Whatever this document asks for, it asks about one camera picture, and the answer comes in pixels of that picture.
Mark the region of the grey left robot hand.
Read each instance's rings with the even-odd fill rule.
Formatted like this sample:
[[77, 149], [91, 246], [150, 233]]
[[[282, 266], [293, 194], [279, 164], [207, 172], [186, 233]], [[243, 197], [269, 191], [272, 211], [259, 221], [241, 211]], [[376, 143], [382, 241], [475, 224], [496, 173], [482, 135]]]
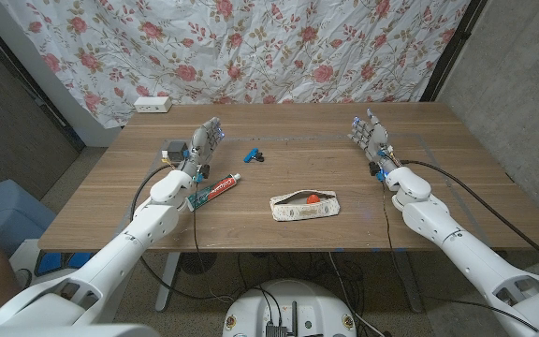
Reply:
[[212, 117], [197, 128], [188, 145], [189, 155], [184, 160], [181, 171], [196, 177], [198, 170], [211, 162], [213, 153], [224, 136], [219, 117]]

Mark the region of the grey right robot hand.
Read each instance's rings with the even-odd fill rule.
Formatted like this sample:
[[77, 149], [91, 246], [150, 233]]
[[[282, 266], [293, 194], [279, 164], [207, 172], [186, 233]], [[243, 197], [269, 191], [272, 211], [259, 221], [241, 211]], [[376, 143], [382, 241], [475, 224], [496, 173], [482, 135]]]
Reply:
[[393, 154], [393, 147], [388, 140], [386, 129], [380, 120], [367, 109], [367, 120], [356, 116], [352, 122], [348, 138], [353, 141], [365, 154], [370, 164], [370, 173], [383, 181], [401, 163]]

